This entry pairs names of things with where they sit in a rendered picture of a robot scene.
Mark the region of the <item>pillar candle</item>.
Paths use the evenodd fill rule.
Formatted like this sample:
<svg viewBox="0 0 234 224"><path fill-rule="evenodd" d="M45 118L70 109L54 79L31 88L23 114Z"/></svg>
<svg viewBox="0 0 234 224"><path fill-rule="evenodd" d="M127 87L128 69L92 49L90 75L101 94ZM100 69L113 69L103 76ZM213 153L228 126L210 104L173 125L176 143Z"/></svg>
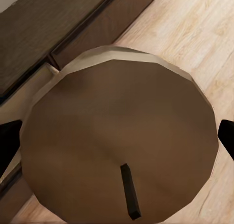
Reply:
<svg viewBox="0 0 234 224"><path fill-rule="evenodd" d="M219 149L215 113L192 76L151 53L103 45L32 98L22 175L68 224L157 224L192 202Z"/></svg>

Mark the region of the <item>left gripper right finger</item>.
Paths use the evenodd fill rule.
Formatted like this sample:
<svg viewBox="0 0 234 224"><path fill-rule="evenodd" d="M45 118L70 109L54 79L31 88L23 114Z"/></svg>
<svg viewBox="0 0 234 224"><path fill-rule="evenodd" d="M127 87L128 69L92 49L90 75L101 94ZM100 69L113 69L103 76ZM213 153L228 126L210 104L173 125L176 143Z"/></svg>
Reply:
<svg viewBox="0 0 234 224"><path fill-rule="evenodd" d="M223 119L218 130L218 139L234 160L234 122Z"/></svg>

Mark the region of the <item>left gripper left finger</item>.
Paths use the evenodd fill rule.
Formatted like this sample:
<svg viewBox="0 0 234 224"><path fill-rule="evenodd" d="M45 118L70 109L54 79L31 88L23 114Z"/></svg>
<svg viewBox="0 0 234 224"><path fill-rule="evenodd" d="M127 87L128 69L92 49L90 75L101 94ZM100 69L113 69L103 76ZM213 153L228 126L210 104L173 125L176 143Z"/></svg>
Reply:
<svg viewBox="0 0 234 224"><path fill-rule="evenodd" d="M0 125L0 178L20 149L19 131L22 124L22 120L16 120Z"/></svg>

